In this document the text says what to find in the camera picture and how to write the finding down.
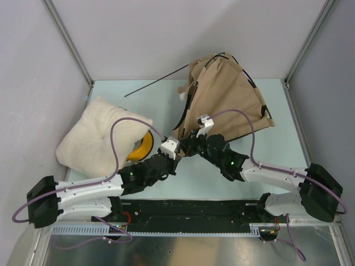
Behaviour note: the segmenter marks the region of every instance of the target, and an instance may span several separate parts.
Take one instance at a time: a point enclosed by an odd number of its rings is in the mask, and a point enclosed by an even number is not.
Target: table surface
[[[283,243],[265,243],[254,237],[134,237],[127,244],[92,241],[72,250],[50,245],[44,265],[136,265],[136,266],[338,266],[329,227],[292,227],[298,248],[306,256],[303,263],[295,250]],[[92,236],[52,236],[60,247],[70,247]],[[290,240],[282,227],[278,239]]]
[[[162,80],[131,96],[125,94],[140,88],[151,80],[99,80],[95,82],[91,100],[102,96],[112,104],[154,120],[154,126],[164,135],[172,134],[172,129],[181,118],[185,103],[180,101],[177,88],[185,80]],[[282,166],[306,167],[305,158],[293,124],[291,112],[280,79],[255,79],[275,127],[256,133],[255,158],[263,163]],[[241,154],[250,154],[251,136],[232,141],[231,148]],[[154,154],[160,145],[158,136],[154,136]],[[130,199],[201,199],[225,200],[260,198],[263,193],[283,193],[284,190],[261,183],[230,182],[219,173],[219,169],[194,156],[184,158],[176,169],[176,176],[158,181],[154,186],[140,193],[126,195]],[[87,177],[71,170],[70,181],[79,181]]]

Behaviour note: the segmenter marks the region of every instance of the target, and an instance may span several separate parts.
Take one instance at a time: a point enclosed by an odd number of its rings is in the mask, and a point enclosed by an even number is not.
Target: metal corner post
[[[88,85],[90,86],[90,88],[92,88],[94,82],[91,79],[88,70],[86,69],[83,60],[81,58],[81,56],[79,55],[67,29],[65,28],[52,0],[42,0],[42,3],[44,5],[44,7],[46,8],[49,16],[51,17],[55,27],[57,28],[60,36],[63,39],[63,42],[65,43],[65,45],[67,46],[70,54],[72,55],[74,61],[76,62],[77,66],[80,69],[80,72],[83,74],[83,77],[85,78],[85,80],[87,81]]]
[[[347,239],[344,225],[329,226],[329,230],[338,253],[340,265],[354,265],[354,254],[350,248],[349,239]]]
[[[285,78],[285,83],[289,84],[292,77],[294,76],[297,68],[300,66],[303,58],[307,54],[310,46],[312,45],[313,41],[315,40],[318,32],[321,30],[326,18],[330,14],[331,10],[333,9],[334,5],[338,2],[338,0],[327,0],[319,13],[312,29],[310,30],[305,42],[302,45],[301,50],[298,52],[295,61],[293,62],[290,71],[287,73]]]
[[[297,131],[297,136],[298,136],[298,139],[301,144],[303,156],[305,157],[307,166],[309,166],[312,163],[312,157],[311,157],[310,149],[308,147],[307,140],[305,137],[305,131],[303,129],[300,116],[298,115],[297,108],[295,106],[295,102],[292,98],[292,94],[288,88],[288,85],[285,82],[283,82],[283,90],[285,92],[288,107],[290,108],[291,116],[293,119],[293,124],[295,125],[296,131]]]

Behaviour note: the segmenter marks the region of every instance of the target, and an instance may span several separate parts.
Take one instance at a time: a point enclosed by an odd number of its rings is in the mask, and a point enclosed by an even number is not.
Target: black base
[[[53,176],[43,177],[28,193],[27,202],[43,195],[47,192],[55,190],[58,183],[54,181]],[[28,206],[28,220],[33,223],[35,228],[49,226],[57,220],[58,215],[63,213],[62,209],[58,209],[57,194],[52,194],[35,201]]]
[[[343,193],[343,187],[321,165],[312,163],[307,171],[307,176],[322,183],[339,198]],[[312,217],[331,223],[334,221],[339,202],[329,195],[324,189],[305,180],[300,189],[302,205]]]
[[[151,233],[250,233],[250,223],[265,221],[253,200],[183,201],[122,200],[123,210],[131,216],[128,232]],[[105,217],[111,222],[126,222],[126,217]]]

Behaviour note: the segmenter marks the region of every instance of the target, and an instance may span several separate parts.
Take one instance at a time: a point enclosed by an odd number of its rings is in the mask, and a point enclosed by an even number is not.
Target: light blue floor
[[[96,81],[91,100],[102,96],[112,104],[154,120],[154,126],[166,136],[181,118],[185,103],[176,92],[185,80],[162,80],[127,98],[124,95],[150,83],[151,80],[102,80]],[[306,167],[301,145],[297,137],[282,84],[279,79],[255,79],[268,109],[275,121],[269,127],[256,133],[255,158],[267,162],[292,167]],[[159,138],[154,136],[155,146]],[[231,142],[231,148],[241,154],[250,153],[251,136]],[[184,158],[177,167],[177,175],[158,181],[145,191],[122,198],[134,199],[243,199],[260,198],[263,193],[282,193],[283,190],[261,183],[230,182],[219,173],[219,169],[195,156]],[[69,174],[70,181],[85,177],[75,171]]]

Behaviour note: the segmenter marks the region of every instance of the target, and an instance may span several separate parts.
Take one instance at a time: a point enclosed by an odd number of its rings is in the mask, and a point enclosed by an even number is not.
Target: red wire
[[[128,224],[127,225],[129,225],[131,223],[131,215],[127,211],[123,212],[122,214],[128,216]]]
[[[277,217],[275,217],[275,222],[276,222],[276,224],[278,226],[278,230],[277,231],[280,231],[281,227],[280,227],[280,224],[278,223],[278,218]]]

